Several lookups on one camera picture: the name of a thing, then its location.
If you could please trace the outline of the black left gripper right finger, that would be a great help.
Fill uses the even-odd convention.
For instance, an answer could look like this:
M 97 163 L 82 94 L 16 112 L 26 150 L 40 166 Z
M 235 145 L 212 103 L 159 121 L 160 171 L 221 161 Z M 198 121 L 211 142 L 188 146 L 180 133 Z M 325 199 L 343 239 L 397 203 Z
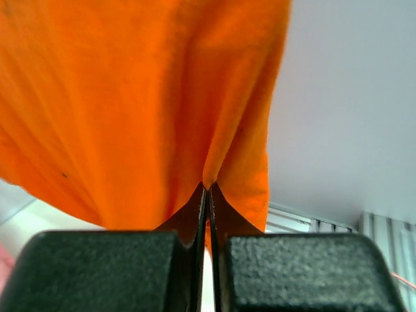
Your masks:
M 266 234 L 207 194 L 217 311 L 404 311 L 380 249 L 357 233 Z

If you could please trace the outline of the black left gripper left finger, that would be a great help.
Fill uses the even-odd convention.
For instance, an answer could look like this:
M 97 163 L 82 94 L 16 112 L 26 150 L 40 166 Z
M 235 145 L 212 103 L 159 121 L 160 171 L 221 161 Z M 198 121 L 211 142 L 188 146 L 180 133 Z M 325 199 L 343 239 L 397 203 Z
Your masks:
M 152 231 L 44 231 L 22 249 L 2 311 L 199 311 L 207 191 Z

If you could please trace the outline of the orange t shirt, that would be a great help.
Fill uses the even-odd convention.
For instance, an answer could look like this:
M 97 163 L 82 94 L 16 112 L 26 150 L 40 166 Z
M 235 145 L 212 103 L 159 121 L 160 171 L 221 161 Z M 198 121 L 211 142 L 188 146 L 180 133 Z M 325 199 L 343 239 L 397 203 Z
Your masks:
M 1 178 L 108 229 L 217 183 L 264 229 L 290 1 L 2 1 Z

